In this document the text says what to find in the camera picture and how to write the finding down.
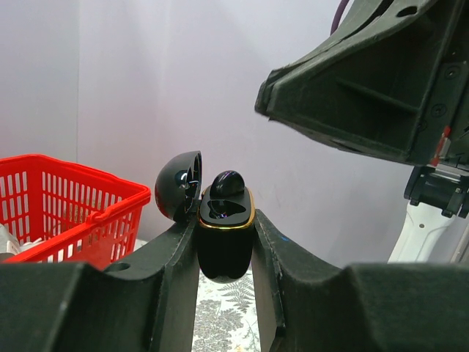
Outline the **glossy black gold-trimmed case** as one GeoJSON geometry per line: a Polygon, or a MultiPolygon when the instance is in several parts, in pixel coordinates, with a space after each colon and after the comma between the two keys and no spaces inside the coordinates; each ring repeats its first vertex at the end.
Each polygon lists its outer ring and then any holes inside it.
{"type": "Polygon", "coordinates": [[[243,194],[210,196],[202,188],[202,154],[191,151],[173,157],[155,181],[159,211],[176,223],[196,220],[196,252],[202,273],[216,283],[232,283],[248,270],[254,246],[254,198],[243,194]]]}

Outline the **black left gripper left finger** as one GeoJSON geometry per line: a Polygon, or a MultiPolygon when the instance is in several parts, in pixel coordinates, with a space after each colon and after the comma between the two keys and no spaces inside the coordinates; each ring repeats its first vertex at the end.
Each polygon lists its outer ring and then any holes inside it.
{"type": "Polygon", "coordinates": [[[3,351],[189,351],[199,267],[196,220],[173,224],[99,270],[1,264],[3,351]]]}

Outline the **red plastic shopping basket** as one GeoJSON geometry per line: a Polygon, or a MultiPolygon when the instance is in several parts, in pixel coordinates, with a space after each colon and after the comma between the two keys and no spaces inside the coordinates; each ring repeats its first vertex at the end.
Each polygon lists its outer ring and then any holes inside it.
{"type": "Polygon", "coordinates": [[[1,225],[32,247],[7,263],[87,262],[104,269],[133,252],[151,191],[46,155],[1,160],[1,225]]]}

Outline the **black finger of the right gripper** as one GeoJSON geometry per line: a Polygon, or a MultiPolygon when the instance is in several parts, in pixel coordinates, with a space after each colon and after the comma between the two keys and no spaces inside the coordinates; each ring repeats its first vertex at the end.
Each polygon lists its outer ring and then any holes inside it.
{"type": "Polygon", "coordinates": [[[335,19],[333,37],[390,37],[409,33],[414,37],[429,35],[428,1],[351,1],[341,21],[335,19]]]}

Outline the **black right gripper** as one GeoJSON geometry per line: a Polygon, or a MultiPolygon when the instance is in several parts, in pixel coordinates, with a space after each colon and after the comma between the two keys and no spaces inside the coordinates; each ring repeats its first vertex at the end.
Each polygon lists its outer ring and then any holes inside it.
{"type": "Polygon", "coordinates": [[[256,112],[350,153],[467,169],[468,2],[428,2],[428,36],[331,35],[269,74],[256,112]]]}

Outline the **floral patterned table mat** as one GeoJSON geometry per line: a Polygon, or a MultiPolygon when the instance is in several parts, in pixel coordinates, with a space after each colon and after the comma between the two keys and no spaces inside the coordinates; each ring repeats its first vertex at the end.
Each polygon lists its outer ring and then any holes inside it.
{"type": "Polygon", "coordinates": [[[232,283],[210,281],[192,243],[164,266],[151,351],[260,351],[252,268],[232,283]]]}

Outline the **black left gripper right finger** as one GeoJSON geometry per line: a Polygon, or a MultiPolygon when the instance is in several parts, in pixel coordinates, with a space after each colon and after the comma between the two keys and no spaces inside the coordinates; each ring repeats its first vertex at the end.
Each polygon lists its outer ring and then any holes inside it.
{"type": "Polygon", "coordinates": [[[252,272],[263,351],[466,351],[468,268],[337,268],[254,221],[252,272]]]}

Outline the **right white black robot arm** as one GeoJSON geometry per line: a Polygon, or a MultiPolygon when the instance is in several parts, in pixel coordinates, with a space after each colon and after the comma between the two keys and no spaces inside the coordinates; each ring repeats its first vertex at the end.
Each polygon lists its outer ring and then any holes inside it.
{"type": "Polygon", "coordinates": [[[329,147],[413,167],[391,262],[427,261],[467,217],[466,1],[341,1],[329,38],[273,70],[255,109],[329,147]]]}

